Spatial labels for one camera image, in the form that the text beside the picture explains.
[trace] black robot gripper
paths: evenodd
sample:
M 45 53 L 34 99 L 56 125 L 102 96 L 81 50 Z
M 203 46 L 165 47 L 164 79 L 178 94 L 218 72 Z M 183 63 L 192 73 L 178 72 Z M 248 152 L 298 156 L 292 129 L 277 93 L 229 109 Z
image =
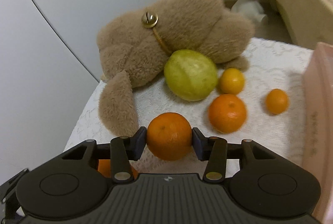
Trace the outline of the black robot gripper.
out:
M 11 223 L 319 223 L 311 217 L 320 197 L 317 179 L 301 167 L 250 139 L 229 144 L 192 129 L 197 174 L 139 174 L 147 129 L 109 144 L 86 140 L 0 186 L 0 221 Z M 111 177 L 97 171 L 110 159 Z M 227 159 L 240 171 L 225 178 Z M 16 210 L 26 216 L 20 219 Z

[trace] pink plastic container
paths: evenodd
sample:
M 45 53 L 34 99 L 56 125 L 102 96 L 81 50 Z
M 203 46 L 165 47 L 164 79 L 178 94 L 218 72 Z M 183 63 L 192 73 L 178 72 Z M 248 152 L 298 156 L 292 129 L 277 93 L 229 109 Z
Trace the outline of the pink plastic container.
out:
M 303 168 L 318 179 L 321 197 L 313 216 L 333 223 L 333 46 L 318 43 L 304 72 L 306 139 Z

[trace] orange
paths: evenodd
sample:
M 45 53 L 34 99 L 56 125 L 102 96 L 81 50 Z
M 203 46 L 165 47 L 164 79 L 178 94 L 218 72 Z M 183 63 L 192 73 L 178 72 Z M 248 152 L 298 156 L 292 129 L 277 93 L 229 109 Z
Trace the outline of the orange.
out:
M 266 97 L 266 107 L 273 114 L 280 114 L 287 110 L 289 98 L 285 91 L 273 89 Z
M 192 128 L 178 113 L 163 113 L 154 118 L 147 129 L 147 146 L 162 160 L 178 160 L 191 150 Z
M 132 169 L 132 173 L 134 178 L 138 177 L 138 172 L 135 168 L 130 166 Z M 110 178 L 111 177 L 111 169 L 110 169 L 110 159 L 100 159 L 98 160 L 98 169 L 97 169 L 104 177 Z
M 221 94 L 208 109 L 212 126 L 225 134 L 240 129 L 246 120 L 246 114 L 244 102 L 233 94 Z
M 223 72 L 219 80 L 219 87 L 223 93 L 239 94 L 244 89 L 245 78 L 241 71 L 229 68 Z

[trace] floor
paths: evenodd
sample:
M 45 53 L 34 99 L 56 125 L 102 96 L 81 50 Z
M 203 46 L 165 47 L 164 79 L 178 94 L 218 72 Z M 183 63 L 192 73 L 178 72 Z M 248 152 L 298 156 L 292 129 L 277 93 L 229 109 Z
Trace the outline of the floor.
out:
M 225 2 L 228 8 L 233 5 L 232 2 Z M 273 11 L 269 4 L 263 4 L 265 13 L 268 15 L 268 24 L 256 28 L 255 37 L 268 40 L 292 43 L 288 30 L 279 13 Z

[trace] gold jingle bell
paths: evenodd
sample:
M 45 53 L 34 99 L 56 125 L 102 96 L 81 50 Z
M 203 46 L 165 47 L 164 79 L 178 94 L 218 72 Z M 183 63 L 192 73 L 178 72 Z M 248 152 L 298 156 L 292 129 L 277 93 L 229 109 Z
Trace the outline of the gold jingle bell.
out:
M 154 12 L 145 12 L 141 18 L 141 22 L 145 28 L 152 28 L 156 25 L 159 17 Z

